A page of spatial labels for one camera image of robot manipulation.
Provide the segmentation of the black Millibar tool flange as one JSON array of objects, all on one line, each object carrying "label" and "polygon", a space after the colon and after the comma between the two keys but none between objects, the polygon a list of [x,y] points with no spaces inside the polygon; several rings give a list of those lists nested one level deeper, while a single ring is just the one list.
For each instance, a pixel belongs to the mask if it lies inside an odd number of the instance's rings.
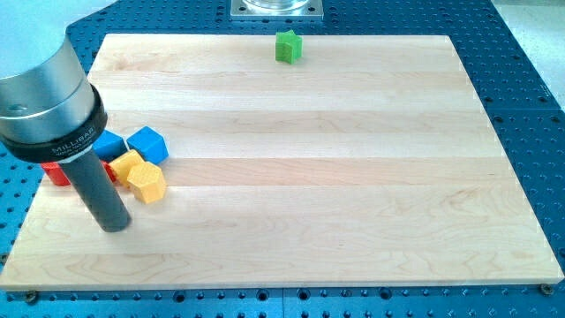
[{"label": "black Millibar tool flange", "polygon": [[103,133],[108,115],[96,87],[94,92],[94,108],[89,117],[77,129],[50,141],[26,144],[1,136],[6,149],[18,159],[30,163],[58,162],[84,151],[92,146]]}]

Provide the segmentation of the clear robot base plate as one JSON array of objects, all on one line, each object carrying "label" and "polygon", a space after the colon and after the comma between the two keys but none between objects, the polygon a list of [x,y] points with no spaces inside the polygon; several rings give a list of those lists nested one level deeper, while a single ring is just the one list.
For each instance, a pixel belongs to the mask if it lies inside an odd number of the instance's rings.
[{"label": "clear robot base plate", "polygon": [[322,0],[230,0],[234,20],[323,19]]}]

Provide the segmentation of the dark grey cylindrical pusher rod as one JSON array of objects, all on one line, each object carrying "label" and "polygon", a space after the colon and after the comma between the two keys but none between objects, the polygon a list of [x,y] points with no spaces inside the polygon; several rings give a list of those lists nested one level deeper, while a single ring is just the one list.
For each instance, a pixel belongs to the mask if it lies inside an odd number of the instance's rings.
[{"label": "dark grey cylindrical pusher rod", "polygon": [[91,148],[81,155],[60,161],[59,165],[104,231],[118,232],[129,225],[129,212]]}]

